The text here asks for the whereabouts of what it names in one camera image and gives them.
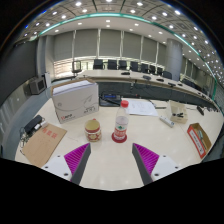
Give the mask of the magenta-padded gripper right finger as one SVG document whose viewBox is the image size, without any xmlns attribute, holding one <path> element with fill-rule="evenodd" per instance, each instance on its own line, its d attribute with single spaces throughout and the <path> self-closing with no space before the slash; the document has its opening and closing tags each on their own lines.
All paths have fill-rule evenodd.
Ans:
<svg viewBox="0 0 224 224">
<path fill-rule="evenodd" d="M 169 156 L 158 155 L 137 143 L 132 145 L 132 154 L 144 185 L 180 170 L 180 166 Z"/>
</svg>

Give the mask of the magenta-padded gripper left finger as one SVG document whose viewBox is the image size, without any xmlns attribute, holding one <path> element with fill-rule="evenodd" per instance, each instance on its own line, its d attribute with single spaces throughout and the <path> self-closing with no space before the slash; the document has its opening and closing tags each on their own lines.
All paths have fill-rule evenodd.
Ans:
<svg viewBox="0 0 224 224">
<path fill-rule="evenodd" d="M 42 169 L 79 185 L 91 154 L 89 143 L 49 160 Z"/>
</svg>

